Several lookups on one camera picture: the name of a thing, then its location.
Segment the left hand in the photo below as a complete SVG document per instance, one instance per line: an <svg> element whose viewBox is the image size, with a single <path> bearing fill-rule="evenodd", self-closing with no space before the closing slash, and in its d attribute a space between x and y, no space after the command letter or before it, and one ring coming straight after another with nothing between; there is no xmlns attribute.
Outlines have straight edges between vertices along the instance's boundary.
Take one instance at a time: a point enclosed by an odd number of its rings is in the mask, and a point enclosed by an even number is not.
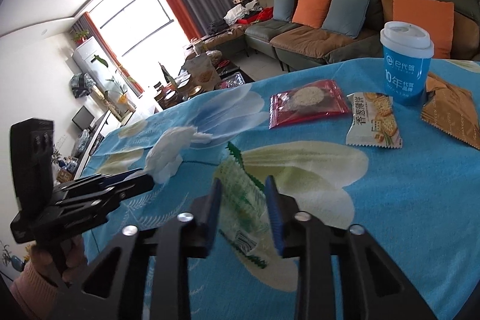
<svg viewBox="0 0 480 320"><path fill-rule="evenodd" d="M65 284L70 284L87 266L84 241L79 235L61 243L60 246L65 257L63 271L58 270L51 253L41 246L35 244L30 250L31 262L35 271L54 287L59 287L59 279L62 279Z"/></svg>

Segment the pink left forearm sleeve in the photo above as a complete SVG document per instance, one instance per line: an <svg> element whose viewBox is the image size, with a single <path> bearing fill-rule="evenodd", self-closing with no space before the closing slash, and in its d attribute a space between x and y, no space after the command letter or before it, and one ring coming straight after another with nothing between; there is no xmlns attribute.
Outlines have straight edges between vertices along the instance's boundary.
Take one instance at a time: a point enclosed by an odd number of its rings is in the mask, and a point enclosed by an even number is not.
<svg viewBox="0 0 480 320"><path fill-rule="evenodd" d="M52 263L49 253L31 248L30 259L10 286L10 293L29 319L47 319L54 307L58 288L48 283L43 271Z"/></svg>

